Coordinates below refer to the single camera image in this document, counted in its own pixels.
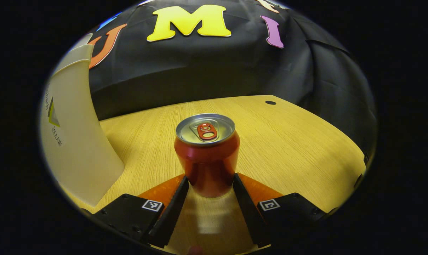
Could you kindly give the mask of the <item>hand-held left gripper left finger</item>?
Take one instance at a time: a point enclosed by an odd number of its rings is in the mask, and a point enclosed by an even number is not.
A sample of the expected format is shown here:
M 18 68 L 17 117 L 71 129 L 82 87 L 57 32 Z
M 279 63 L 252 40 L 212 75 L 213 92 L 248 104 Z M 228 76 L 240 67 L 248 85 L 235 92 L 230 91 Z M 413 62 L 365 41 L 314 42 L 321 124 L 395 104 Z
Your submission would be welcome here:
M 188 189 L 189 181 L 181 174 L 140 195 L 124 193 L 96 213 L 84 208 L 81 211 L 116 234 L 164 248 L 175 230 Z

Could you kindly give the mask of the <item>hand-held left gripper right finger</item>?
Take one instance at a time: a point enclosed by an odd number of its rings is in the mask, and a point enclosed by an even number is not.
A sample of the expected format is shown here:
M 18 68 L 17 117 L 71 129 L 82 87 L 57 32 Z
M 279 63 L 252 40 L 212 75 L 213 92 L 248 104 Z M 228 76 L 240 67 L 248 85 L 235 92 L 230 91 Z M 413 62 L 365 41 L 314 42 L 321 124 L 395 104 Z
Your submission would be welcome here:
M 283 195 L 242 173 L 235 173 L 232 187 L 259 248 L 295 242 L 337 211 L 337 207 L 324 211 L 297 192 Z

